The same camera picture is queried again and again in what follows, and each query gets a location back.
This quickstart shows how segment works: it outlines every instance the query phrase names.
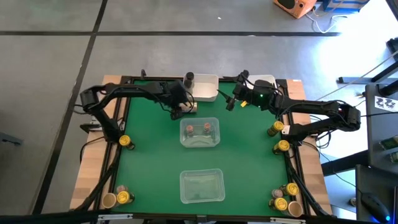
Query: orange speaker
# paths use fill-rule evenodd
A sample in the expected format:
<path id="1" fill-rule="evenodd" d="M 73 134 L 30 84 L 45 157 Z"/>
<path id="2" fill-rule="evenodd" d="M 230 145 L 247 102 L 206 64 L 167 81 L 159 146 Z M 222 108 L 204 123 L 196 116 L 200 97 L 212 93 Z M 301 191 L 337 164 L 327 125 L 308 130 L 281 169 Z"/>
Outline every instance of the orange speaker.
<path id="1" fill-rule="evenodd" d="M 317 0 L 274 0 L 274 3 L 297 19 L 304 16 Z"/>

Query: sticker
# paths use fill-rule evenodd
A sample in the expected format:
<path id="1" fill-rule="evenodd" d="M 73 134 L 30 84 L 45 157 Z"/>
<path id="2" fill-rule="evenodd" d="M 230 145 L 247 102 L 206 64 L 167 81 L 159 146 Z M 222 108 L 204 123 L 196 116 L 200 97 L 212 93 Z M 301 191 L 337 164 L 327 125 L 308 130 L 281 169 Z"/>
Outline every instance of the sticker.
<path id="1" fill-rule="evenodd" d="M 248 104 L 248 103 L 247 103 L 246 101 L 243 101 L 243 102 L 241 103 L 241 107 L 245 107 L 247 104 Z"/>
<path id="2" fill-rule="evenodd" d="M 398 112 L 398 100 L 375 96 L 374 107 L 386 111 Z"/>

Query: table leg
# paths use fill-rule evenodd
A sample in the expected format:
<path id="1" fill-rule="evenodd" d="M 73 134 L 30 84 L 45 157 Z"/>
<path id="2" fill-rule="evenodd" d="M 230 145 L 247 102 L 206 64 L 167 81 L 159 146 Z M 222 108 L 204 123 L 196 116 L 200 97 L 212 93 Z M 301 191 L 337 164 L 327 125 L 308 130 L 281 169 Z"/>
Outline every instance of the table leg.
<path id="1" fill-rule="evenodd" d="M 18 145 L 18 146 L 22 144 L 22 140 L 21 139 L 15 138 L 14 136 L 11 136 L 11 135 L 8 135 L 8 134 L 2 133 L 2 132 L 0 132 L 0 141 L 2 141 L 2 142 L 11 142 L 11 143 L 13 143 L 15 145 Z"/>
<path id="2" fill-rule="evenodd" d="M 322 164 L 322 171 L 324 176 L 333 175 L 335 173 L 343 172 L 346 170 L 354 169 L 355 165 L 360 164 L 364 166 L 369 165 L 368 150 L 346 156 L 341 159 L 326 162 Z"/>

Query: gray floor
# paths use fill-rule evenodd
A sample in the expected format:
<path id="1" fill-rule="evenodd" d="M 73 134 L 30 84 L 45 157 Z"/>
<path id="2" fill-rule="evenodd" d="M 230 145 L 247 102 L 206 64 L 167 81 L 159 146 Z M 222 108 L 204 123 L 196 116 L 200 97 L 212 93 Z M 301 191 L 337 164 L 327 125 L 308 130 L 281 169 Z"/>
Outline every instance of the gray floor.
<path id="1" fill-rule="evenodd" d="M 337 88 L 337 77 L 362 75 L 390 55 L 385 41 L 395 37 L 392 30 L 397 29 L 387 24 L 397 22 L 384 1 L 375 2 L 333 29 L 343 32 L 340 37 L 97 37 L 81 90 L 101 83 L 104 75 L 138 75 L 142 68 L 150 76 L 181 76 L 187 71 L 231 76 L 248 69 L 253 75 L 301 79 L 307 98 L 314 100 Z M 99 0 L 0 1 L 0 30 L 90 31 L 100 4 Z M 380 19 L 369 22 L 367 14 Z M 321 18 L 321 25 L 326 27 L 331 15 Z M 100 30 L 312 32 L 312 27 L 307 18 L 295 20 L 271 1 L 109 0 Z M 25 141 L 20 147 L 0 144 L 0 215 L 29 212 L 88 39 L 0 36 L 0 131 Z M 359 99 L 354 95 L 363 90 L 353 85 L 325 99 L 355 104 Z M 79 124 L 89 120 L 89 116 L 72 117 L 45 213 L 69 208 L 78 154 L 86 139 Z M 366 135 L 364 130 L 356 134 Z M 339 133 L 333 136 L 345 138 Z M 324 151 L 333 157 L 365 149 L 359 145 L 348 151 L 333 144 Z M 328 190 L 333 200 L 346 197 L 329 184 Z"/>

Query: yellow can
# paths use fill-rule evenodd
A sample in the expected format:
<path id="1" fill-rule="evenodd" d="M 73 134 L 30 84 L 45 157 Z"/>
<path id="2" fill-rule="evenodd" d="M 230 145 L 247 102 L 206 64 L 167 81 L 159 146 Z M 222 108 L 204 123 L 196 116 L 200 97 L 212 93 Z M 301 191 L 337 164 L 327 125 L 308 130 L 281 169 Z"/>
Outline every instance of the yellow can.
<path id="1" fill-rule="evenodd" d="M 129 150 L 133 150 L 136 145 L 131 142 L 131 139 L 128 135 L 123 135 L 119 138 L 119 143 L 121 146 L 126 147 Z"/>
<path id="2" fill-rule="evenodd" d="M 284 129 L 284 124 L 280 121 L 275 121 L 275 123 L 267 130 L 269 136 L 275 136 L 278 132 Z"/>
<path id="3" fill-rule="evenodd" d="M 296 196 L 299 194 L 299 187 L 296 183 L 288 183 L 279 187 L 285 196 Z"/>
<path id="4" fill-rule="evenodd" d="M 287 209 L 287 201 L 284 198 L 271 199 L 268 202 L 271 209 L 284 211 Z"/>
<path id="5" fill-rule="evenodd" d="M 288 151 L 290 148 L 290 144 L 288 141 L 286 140 L 280 140 L 273 148 L 272 148 L 272 152 L 274 154 L 279 154 L 281 152 L 286 152 Z"/>
<path id="6" fill-rule="evenodd" d="M 134 194 L 131 194 L 131 193 L 125 191 L 125 190 L 119 192 L 119 193 L 118 193 L 118 196 L 117 196 L 118 202 L 119 202 L 120 204 L 131 203 L 131 202 L 134 201 L 135 198 L 136 198 L 136 197 L 135 197 Z"/>

